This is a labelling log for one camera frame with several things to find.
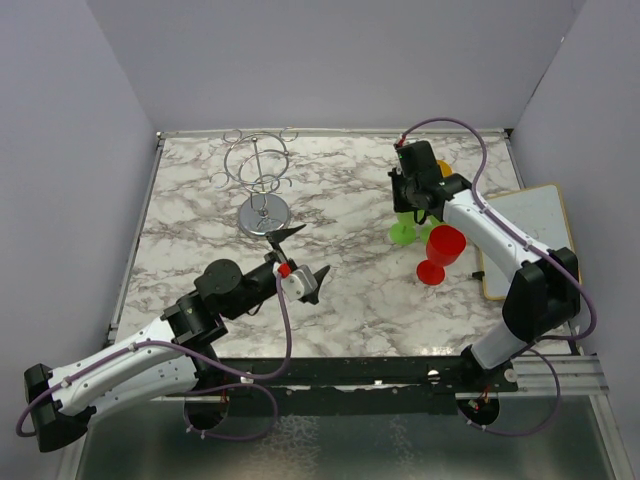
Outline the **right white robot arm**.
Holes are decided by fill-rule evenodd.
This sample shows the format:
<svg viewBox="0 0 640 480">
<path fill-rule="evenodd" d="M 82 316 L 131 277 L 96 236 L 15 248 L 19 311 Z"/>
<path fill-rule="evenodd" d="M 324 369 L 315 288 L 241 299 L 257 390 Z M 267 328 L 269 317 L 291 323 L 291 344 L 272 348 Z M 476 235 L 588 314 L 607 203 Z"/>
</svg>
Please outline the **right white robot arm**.
<svg viewBox="0 0 640 480">
<path fill-rule="evenodd" d="M 461 383 L 481 391 L 495 369 L 547 332 L 580 312 L 578 259 L 563 247 L 552 250 L 527 236 L 478 200 L 472 183 L 453 173 L 443 176 L 425 140 L 395 146 L 399 165 L 389 172 L 397 213 L 424 211 L 464 234 L 510 282 L 502 321 L 463 351 Z"/>
</svg>

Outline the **green wine glass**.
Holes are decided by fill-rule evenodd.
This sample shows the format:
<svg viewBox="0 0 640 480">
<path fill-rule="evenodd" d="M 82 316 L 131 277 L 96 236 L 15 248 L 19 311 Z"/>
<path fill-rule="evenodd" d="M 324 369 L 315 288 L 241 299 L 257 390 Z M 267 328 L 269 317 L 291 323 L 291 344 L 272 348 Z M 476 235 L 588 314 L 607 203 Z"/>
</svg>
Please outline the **green wine glass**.
<svg viewBox="0 0 640 480">
<path fill-rule="evenodd" d="M 432 233 L 432 231 L 437 228 L 438 226 L 440 226 L 441 223 L 435 219 L 430 217 L 423 225 L 422 225 L 422 229 L 420 230 L 419 233 L 419 239 L 420 241 L 426 245 L 429 241 L 430 235 Z"/>
<path fill-rule="evenodd" d="M 389 238 L 400 246 L 410 245 L 416 240 L 414 215 L 411 212 L 396 214 L 396 222 L 389 229 Z"/>
</svg>

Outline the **orange plastic wine glass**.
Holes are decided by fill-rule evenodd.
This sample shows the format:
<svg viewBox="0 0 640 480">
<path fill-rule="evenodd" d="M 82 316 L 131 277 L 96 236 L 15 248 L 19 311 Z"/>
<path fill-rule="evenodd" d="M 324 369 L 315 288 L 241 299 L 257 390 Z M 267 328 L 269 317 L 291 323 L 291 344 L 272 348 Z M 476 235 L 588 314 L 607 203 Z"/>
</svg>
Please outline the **orange plastic wine glass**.
<svg viewBox="0 0 640 480">
<path fill-rule="evenodd" d="M 443 177 L 448 177 L 453 173 L 451 166 L 448 163 L 446 163 L 444 160 L 438 160 L 437 164 L 440 168 L 440 171 Z"/>
</svg>

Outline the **red plastic wine glass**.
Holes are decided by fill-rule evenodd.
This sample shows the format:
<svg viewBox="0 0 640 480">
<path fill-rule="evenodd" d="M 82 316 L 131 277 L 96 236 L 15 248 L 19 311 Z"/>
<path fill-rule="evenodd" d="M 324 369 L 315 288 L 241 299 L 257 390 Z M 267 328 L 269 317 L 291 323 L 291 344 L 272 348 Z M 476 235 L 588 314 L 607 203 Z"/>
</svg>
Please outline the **red plastic wine glass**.
<svg viewBox="0 0 640 480">
<path fill-rule="evenodd" d="M 435 227 L 426 244 L 426 259 L 416 267 L 418 279 L 430 286 L 441 284 L 446 268 L 453 264 L 467 245 L 465 236 L 449 225 Z"/>
</svg>

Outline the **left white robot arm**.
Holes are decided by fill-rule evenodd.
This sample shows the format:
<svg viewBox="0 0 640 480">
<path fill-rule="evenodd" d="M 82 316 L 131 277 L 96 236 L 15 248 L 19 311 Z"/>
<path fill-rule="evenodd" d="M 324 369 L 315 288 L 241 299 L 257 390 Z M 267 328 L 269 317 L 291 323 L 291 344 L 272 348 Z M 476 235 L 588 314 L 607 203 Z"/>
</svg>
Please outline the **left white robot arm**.
<svg viewBox="0 0 640 480">
<path fill-rule="evenodd" d="M 282 242 L 297 231 L 267 233 L 271 249 L 263 263 L 247 273 L 230 259 L 210 263 L 191 292 L 124 340 L 63 367 L 36 364 L 27 369 L 27 406 L 17 421 L 17 436 L 35 438 L 39 451 L 49 453 L 77 441 L 92 421 L 129 403 L 162 395 L 259 388 L 283 376 L 291 361 L 290 331 L 285 333 L 281 364 L 268 373 L 222 363 L 212 344 L 226 335 L 226 321 L 257 313 L 272 297 L 281 305 L 318 303 L 330 268 L 312 271 L 285 254 Z"/>
</svg>

